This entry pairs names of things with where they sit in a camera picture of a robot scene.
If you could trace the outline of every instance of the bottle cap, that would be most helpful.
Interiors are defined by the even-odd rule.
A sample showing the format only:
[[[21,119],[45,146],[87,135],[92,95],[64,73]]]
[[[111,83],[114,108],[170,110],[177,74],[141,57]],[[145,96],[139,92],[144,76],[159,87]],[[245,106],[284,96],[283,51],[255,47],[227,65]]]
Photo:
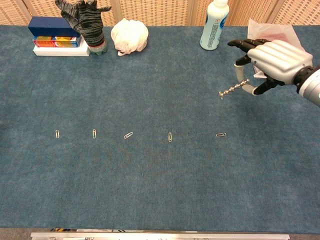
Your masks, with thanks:
[[[217,7],[224,8],[228,4],[228,0],[214,0],[213,4]]]

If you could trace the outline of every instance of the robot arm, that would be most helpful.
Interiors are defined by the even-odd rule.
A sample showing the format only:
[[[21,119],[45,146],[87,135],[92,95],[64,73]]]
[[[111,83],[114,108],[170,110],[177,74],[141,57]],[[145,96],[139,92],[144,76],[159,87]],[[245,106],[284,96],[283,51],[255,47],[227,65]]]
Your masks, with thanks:
[[[277,85],[295,84],[301,96],[320,107],[320,66],[313,67],[311,54],[281,40],[233,40],[228,45],[247,53],[235,61],[239,82],[244,80],[244,65],[249,63],[267,77],[258,87],[244,85],[242,88],[246,92],[260,95]]]

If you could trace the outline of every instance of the beige wall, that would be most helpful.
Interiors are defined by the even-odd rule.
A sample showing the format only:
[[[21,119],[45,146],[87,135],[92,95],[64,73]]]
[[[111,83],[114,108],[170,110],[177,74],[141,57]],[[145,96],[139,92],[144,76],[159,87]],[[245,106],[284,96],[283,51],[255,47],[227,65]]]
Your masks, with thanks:
[[[102,14],[105,26],[122,18],[147,26],[203,26],[212,0],[98,0],[112,6]],[[229,0],[227,26],[258,23],[320,25],[320,0]],[[31,16],[60,16],[54,0],[0,0],[0,25],[27,25]]]

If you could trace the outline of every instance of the woven wall panel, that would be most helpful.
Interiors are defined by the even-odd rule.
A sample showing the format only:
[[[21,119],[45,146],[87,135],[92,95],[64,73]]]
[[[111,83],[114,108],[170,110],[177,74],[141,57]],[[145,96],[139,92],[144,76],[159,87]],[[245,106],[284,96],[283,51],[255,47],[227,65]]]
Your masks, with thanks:
[[[195,26],[204,26],[205,21],[206,21],[206,16],[207,16],[207,8],[208,5],[212,2],[213,0],[198,0],[197,4],[195,5],[196,10],[193,12],[195,14]],[[233,8],[234,2],[236,0],[228,0],[228,5],[230,7],[230,10]],[[228,16],[225,25],[228,26],[230,25],[229,23],[229,18],[230,15]]]
[[[249,19],[266,23],[277,0],[242,0],[237,3],[231,18],[232,26],[247,26]]]
[[[147,26],[188,25],[188,0],[120,0],[122,16]]]
[[[0,0],[0,25],[28,25],[29,21],[15,0]]]
[[[320,25],[320,0],[286,0],[273,23]]]
[[[24,0],[27,6],[34,9],[36,16],[44,17],[61,17],[60,9],[55,5],[55,0]],[[77,0],[68,0],[69,3],[76,3]],[[111,6],[111,0],[99,0],[98,7]],[[114,9],[101,14],[103,24],[105,26],[113,26],[116,24]]]

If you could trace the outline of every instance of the white plastic bag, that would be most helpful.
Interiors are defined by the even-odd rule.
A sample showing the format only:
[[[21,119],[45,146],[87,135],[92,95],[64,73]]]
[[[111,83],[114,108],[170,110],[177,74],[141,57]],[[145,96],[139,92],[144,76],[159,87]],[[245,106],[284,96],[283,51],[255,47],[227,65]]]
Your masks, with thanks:
[[[248,39],[267,39],[269,41],[273,40],[282,40],[291,45],[305,50],[296,35],[296,32],[292,25],[279,25],[279,24],[270,24],[270,23],[257,23],[251,18],[248,23]],[[253,66],[255,74],[253,75],[257,79],[267,78],[264,73]]]
[[[147,45],[149,32],[141,21],[123,18],[111,30],[111,38],[115,49],[119,50],[118,56],[130,54],[134,51],[141,52]]]

